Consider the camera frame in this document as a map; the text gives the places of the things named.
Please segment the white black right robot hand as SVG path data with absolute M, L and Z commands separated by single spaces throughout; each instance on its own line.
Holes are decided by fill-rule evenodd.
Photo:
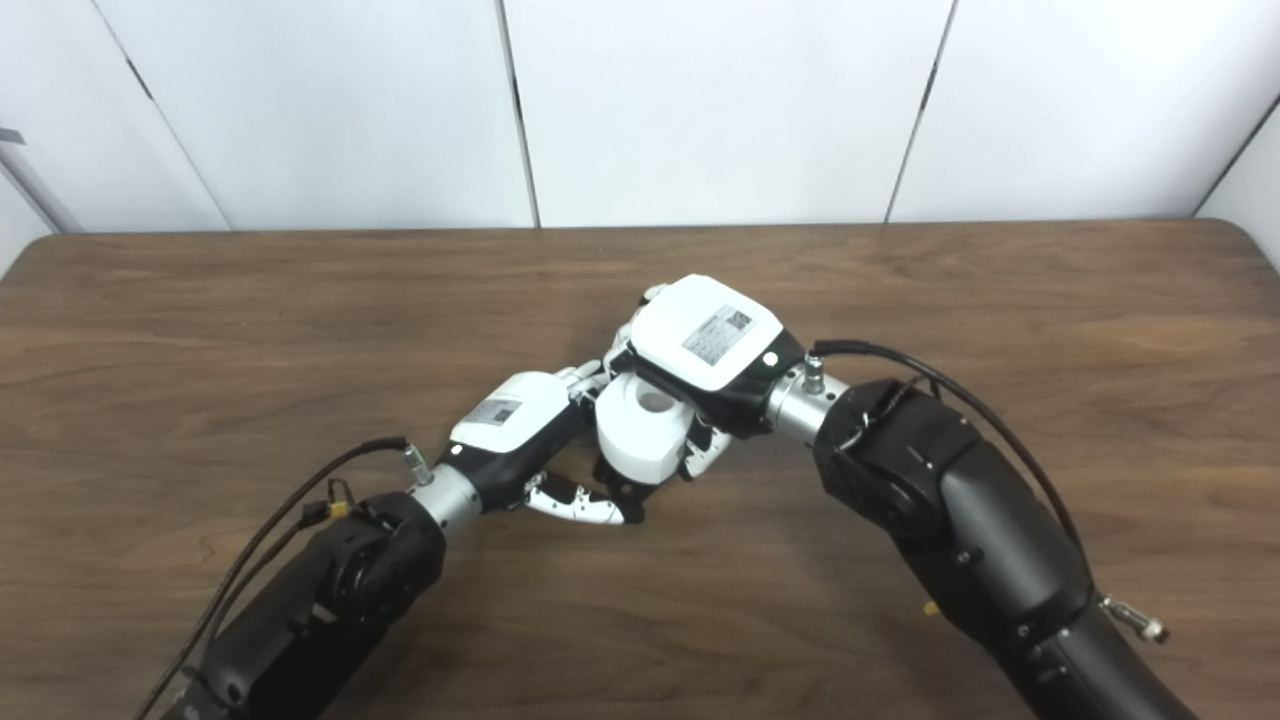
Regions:
M 804 360 L 768 307 L 701 274 L 650 287 L 603 357 L 612 380 L 634 378 L 675 402 L 675 468 L 660 480 L 691 480 L 732 441 L 774 432 Z

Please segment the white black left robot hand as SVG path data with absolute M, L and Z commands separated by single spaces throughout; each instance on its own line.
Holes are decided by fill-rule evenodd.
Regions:
M 516 373 L 454 425 L 439 462 L 465 478 L 481 514 L 527 507 L 567 521 L 630 524 L 632 511 L 548 468 L 585 432 L 608 380 L 598 360 Z

